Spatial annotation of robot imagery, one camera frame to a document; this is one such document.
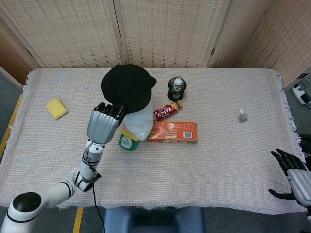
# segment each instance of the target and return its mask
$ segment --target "yellow lid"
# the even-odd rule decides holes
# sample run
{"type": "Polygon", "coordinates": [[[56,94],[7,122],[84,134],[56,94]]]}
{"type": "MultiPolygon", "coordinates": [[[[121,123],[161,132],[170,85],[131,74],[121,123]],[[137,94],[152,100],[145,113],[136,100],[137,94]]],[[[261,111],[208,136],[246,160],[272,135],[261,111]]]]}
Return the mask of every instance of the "yellow lid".
{"type": "Polygon", "coordinates": [[[139,139],[136,138],[134,135],[132,135],[132,133],[129,132],[128,129],[122,130],[121,134],[123,134],[124,136],[126,136],[126,137],[128,137],[128,138],[130,138],[130,139],[133,139],[133,140],[135,140],[135,141],[139,141],[139,139]]]}
{"type": "Polygon", "coordinates": [[[180,109],[182,109],[184,107],[184,104],[181,100],[177,100],[176,102],[179,104],[180,109]]]}

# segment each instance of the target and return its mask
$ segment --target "tablecloth fringe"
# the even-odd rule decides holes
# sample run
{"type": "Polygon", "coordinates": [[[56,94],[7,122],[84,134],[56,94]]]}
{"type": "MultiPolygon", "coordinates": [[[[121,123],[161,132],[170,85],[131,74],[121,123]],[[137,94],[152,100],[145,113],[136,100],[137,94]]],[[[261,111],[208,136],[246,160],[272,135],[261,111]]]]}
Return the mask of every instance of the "tablecloth fringe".
{"type": "MultiPolygon", "coordinates": [[[[32,72],[34,71],[31,71],[27,75],[26,84],[23,86],[23,93],[22,93],[23,97],[22,97],[20,107],[17,111],[14,124],[12,126],[9,126],[11,129],[11,133],[10,133],[10,137],[8,138],[6,142],[6,148],[5,148],[4,155],[3,155],[3,162],[1,163],[1,165],[3,166],[11,164],[10,161],[8,161],[9,159],[11,159],[11,156],[9,156],[9,154],[13,153],[14,148],[18,142],[20,131],[22,129],[22,125],[24,123],[24,119],[28,111],[27,104],[23,104],[23,103],[30,102],[37,87],[37,83],[35,82],[34,75],[31,74],[32,72]]],[[[0,171],[5,172],[6,168],[4,167],[4,169],[0,169],[0,171]]]]}
{"type": "Polygon", "coordinates": [[[277,84],[278,84],[280,91],[281,91],[281,97],[282,97],[284,107],[286,110],[289,127],[291,128],[291,131],[293,134],[294,148],[295,148],[296,155],[299,156],[299,158],[305,163],[306,162],[305,154],[304,154],[304,152],[302,152],[302,148],[300,146],[301,137],[295,132],[297,130],[297,127],[294,123],[294,120],[293,120],[293,117],[292,117],[292,114],[290,111],[290,107],[289,107],[288,102],[287,102],[285,91],[283,89],[283,82],[282,82],[281,75],[276,70],[274,72],[275,72],[276,77],[277,77],[277,84]]]}

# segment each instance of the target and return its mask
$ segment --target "orange cardboard box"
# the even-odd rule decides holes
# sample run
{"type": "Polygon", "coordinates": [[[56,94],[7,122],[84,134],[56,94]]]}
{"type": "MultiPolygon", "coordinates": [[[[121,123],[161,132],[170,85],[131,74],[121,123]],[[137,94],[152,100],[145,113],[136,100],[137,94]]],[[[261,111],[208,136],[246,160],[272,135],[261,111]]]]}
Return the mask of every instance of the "orange cardboard box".
{"type": "Polygon", "coordinates": [[[148,136],[150,142],[197,142],[195,122],[154,121],[148,136]]]}

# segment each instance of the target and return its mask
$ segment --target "woven panel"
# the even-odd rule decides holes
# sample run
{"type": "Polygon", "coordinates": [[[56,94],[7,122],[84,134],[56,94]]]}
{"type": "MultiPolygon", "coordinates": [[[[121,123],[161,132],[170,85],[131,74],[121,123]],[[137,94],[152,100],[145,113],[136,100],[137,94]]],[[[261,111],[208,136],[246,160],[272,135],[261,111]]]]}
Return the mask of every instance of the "woven panel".
{"type": "Polygon", "coordinates": [[[47,67],[120,63],[108,0],[10,0],[0,7],[47,67]]]}
{"type": "Polygon", "coordinates": [[[209,67],[234,67],[271,0],[234,0],[222,24],[209,67]]]}
{"type": "Polygon", "coordinates": [[[120,0],[130,63],[205,67],[223,0],[120,0]]]}
{"type": "Polygon", "coordinates": [[[278,0],[248,49],[241,67],[280,72],[284,87],[311,66],[311,2],[278,0]]]}
{"type": "Polygon", "coordinates": [[[26,83],[27,74],[40,66],[0,19],[0,66],[21,84],[26,83]]]}

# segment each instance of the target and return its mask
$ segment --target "white tablecloth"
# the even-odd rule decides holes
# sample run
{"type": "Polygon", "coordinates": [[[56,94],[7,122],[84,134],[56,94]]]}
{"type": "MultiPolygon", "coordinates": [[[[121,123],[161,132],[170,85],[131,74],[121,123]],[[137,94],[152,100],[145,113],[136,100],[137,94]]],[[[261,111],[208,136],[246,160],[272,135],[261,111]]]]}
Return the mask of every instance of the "white tablecloth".
{"type": "MultiPolygon", "coordinates": [[[[95,183],[100,206],[229,207],[266,214],[299,212],[269,188],[289,192],[275,148],[303,156],[277,72],[269,69],[149,68],[157,79],[154,109],[163,107],[167,81],[187,82],[184,108],[167,121],[195,121],[198,143],[141,142],[129,152],[118,145],[122,124],[106,145],[95,183]],[[239,123],[239,110],[248,115],[239,123]]],[[[109,68],[41,68],[24,89],[0,166],[0,205],[22,192],[65,179],[79,165],[92,109],[105,101],[100,83],[109,68]],[[44,105],[59,98],[68,113],[54,120],[44,105]]],[[[94,205],[92,192],[77,190],[59,207],[94,205]]]]}

